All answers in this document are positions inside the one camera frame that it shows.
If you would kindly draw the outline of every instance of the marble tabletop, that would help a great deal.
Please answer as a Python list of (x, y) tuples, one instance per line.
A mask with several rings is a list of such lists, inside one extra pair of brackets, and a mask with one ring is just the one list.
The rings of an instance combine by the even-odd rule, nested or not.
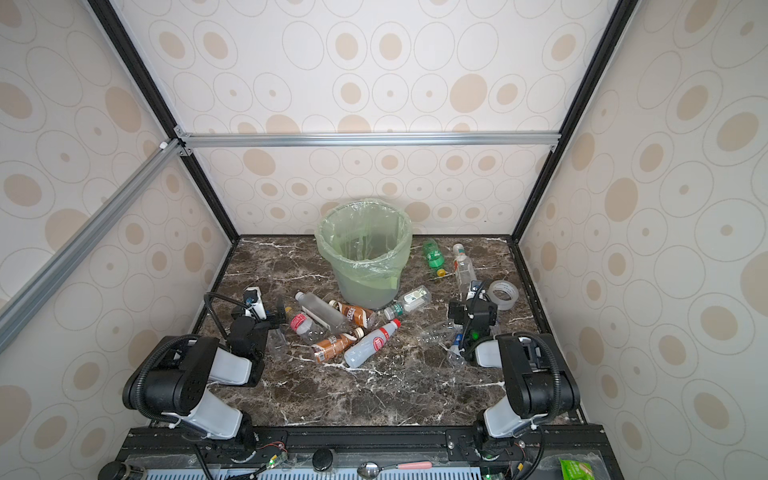
[[(450, 300), (458, 300), (452, 265), (437, 278), (422, 256), (425, 237), (414, 236), (411, 257), (401, 275), (400, 294), (421, 284), (432, 303), (401, 318), (402, 327), (386, 345), (357, 369), (337, 356), (327, 363), (313, 360), (312, 350), (288, 329), (288, 358), (267, 356), (266, 368), (253, 388), (211, 386), (211, 391), (235, 408), (250, 413), (254, 425), (469, 425), (478, 412), (504, 394), (502, 371), (468, 366), (453, 369), (446, 361), (445, 343), (419, 341), (425, 331), (440, 328)], [(505, 238), (438, 237), (452, 262), (451, 247), (463, 243), (480, 280), (504, 279), (520, 290), (520, 299), (499, 312), (502, 332), (536, 331), (531, 307), (522, 291)], [(298, 290), (320, 298), (342, 300), (330, 264), (317, 250), (314, 237), (244, 237), (226, 267), (217, 292), (241, 298), (248, 286), (259, 286), (267, 309), (279, 296), (298, 313)], [(230, 307), (214, 308), (225, 325)], [(207, 316), (200, 333), (218, 336)]]

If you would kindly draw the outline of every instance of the green trash bag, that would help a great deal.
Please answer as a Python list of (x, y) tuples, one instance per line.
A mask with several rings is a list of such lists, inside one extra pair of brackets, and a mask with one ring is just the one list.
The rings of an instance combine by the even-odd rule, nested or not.
[(397, 295), (412, 237), (406, 212), (372, 198), (332, 209), (315, 232), (344, 300), (373, 310)]

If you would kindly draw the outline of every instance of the roll of clear tape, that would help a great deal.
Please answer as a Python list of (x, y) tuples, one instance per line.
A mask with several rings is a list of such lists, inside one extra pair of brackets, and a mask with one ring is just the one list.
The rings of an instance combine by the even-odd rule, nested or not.
[[(496, 292), (506, 293), (509, 296), (509, 300), (502, 300), (498, 298)], [(496, 280), (495, 282), (491, 283), (491, 286), (489, 286), (488, 290), (486, 290), (486, 294), (488, 295), (488, 298), (491, 299), (491, 301), (495, 303), (498, 309), (502, 312), (511, 309), (512, 306), (515, 305), (515, 302), (518, 301), (518, 298), (520, 298), (520, 293), (518, 292), (517, 287), (509, 283), (507, 280)]]

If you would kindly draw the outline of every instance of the wallpaper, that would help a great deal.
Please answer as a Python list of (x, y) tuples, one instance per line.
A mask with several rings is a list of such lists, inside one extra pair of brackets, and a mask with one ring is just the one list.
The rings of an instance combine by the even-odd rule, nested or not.
[(197, 133), (558, 130), (615, 0), (113, 0)]
[(123, 385), (188, 333), (229, 241), (173, 160), (0, 355), (0, 478), (96, 478), (144, 417)]
[(76, 0), (0, 2), (0, 307), (165, 138)]
[(630, 480), (765, 478), (768, 2), (649, 0), (521, 242)]
[(200, 148), (240, 234), (313, 233), (331, 208), (378, 197), (414, 233), (511, 233), (548, 145)]

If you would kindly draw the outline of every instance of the pink spoon handle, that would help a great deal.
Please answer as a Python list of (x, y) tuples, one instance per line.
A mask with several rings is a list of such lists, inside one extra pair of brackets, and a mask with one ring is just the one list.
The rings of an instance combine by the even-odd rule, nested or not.
[(401, 463), (400, 465), (397, 465), (397, 468), (400, 470), (424, 470), (432, 468), (432, 462)]

